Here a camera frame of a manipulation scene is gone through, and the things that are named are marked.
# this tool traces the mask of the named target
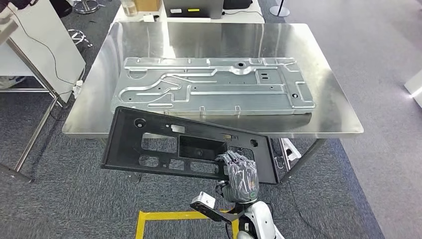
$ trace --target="metal pole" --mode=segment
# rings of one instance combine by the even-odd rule
[[[0,93],[49,93],[48,89],[0,89]]]
[[[281,8],[283,7],[284,0],[281,0],[280,8],[278,9],[277,16],[280,15]]]
[[[84,6],[85,11],[89,11],[90,6],[88,6],[87,0],[81,0],[81,2],[82,2],[82,6]]]
[[[48,116],[50,115],[50,111],[54,107],[54,105],[56,104],[57,100],[58,100],[58,98],[55,97],[53,99],[53,101],[51,101],[51,103],[49,104],[49,106],[48,106],[46,112],[44,113],[40,123],[38,124],[37,128],[35,129],[34,134],[32,135],[31,139],[29,140],[28,144],[26,145],[25,150],[23,151],[22,155],[20,156],[19,161],[17,162],[17,164],[14,168],[16,172],[19,172],[20,169],[22,168],[23,163],[25,162],[30,150],[32,149],[35,141],[37,140],[38,135],[41,132],[42,128],[44,127],[45,122],[47,121]]]
[[[299,161],[293,165],[292,169],[287,172],[281,179],[282,183],[287,182],[287,180],[293,176],[306,162],[308,162],[312,155],[318,151],[318,149],[324,145],[326,138],[318,138],[315,142],[308,148],[308,150],[303,154]]]

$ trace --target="cardboard box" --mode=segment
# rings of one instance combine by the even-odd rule
[[[161,0],[134,0],[137,11],[158,11]]]

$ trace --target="stainless steel table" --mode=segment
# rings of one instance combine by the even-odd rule
[[[117,22],[111,26],[69,113],[62,129],[64,134],[108,137],[110,102],[126,57],[294,57],[316,103],[312,114],[206,118],[207,122],[270,137],[316,138],[286,176],[306,162],[324,139],[363,132],[306,24]]]

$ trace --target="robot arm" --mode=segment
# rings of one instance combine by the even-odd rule
[[[274,225],[268,205],[257,200],[259,181],[255,162],[232,151],[216,160],[226,163],[229,176],[229,181],[219,182],[217,188],[224,199],[235,203],[234,209],[228,213],[215,210],[215,199],[204,192],[194,198],[191,207],[216,222],[231,224],[239,219],[237,239],[284,239]]]

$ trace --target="black plastic panel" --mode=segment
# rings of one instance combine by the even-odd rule
[[[267,136],[126,107],[115,110],[102,168],[228,180],[214,161],[227,150],[255,160],[261,183],[279,182]]]

